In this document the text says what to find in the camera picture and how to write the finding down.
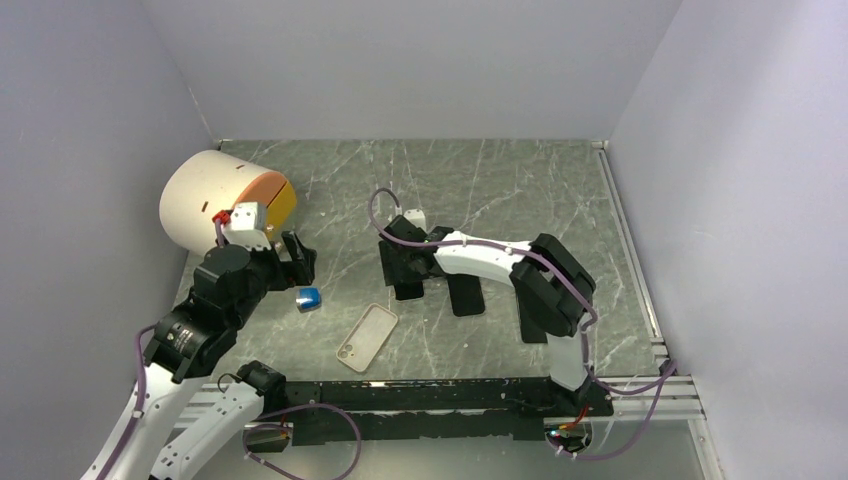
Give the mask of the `black smartphone silver edge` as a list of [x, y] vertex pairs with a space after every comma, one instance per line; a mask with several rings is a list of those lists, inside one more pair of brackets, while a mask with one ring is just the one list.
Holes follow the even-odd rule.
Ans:
[[424, 277], [415, 271], [408, 260], [395, 250], [387, 241], [378, 242], [380, 262], [386, 286], [392, 287], [398, 283], [422, 282]]

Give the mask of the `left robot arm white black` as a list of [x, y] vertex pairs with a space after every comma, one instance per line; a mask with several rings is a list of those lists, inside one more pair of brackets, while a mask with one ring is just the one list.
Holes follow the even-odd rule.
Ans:
[[264, 297], [313, 283], [316, 251], [290, 231], [283, 232], [282, 245], [287, 261], [273, 246], [226, 242], [205, 253], [187, 298], [149, 327], [148, 344], [134, 340], [136, 384], [84, 478], [191, 479], [247, 422], [281, 415], [284, 376], [253, 361], [247, 380], [220, 393], [180, 434], [172, 433]]

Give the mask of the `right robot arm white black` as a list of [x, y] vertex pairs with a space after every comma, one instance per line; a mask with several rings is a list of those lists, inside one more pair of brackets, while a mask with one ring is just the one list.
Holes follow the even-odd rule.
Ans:
[[551, 405], [572, 415], [587, 404], [591, 379], [579, 329], [596, 283], [555, 237], [504, 242], [448, 227], [425, 231], [403, 215], [379, 236], [384, 281], [400, 301], [421, 298], [424, 281], [443, 278], [453, 314], [468, 317], [486, 310], [483, 280], [512, 287], [523, 341], [548, 346]]

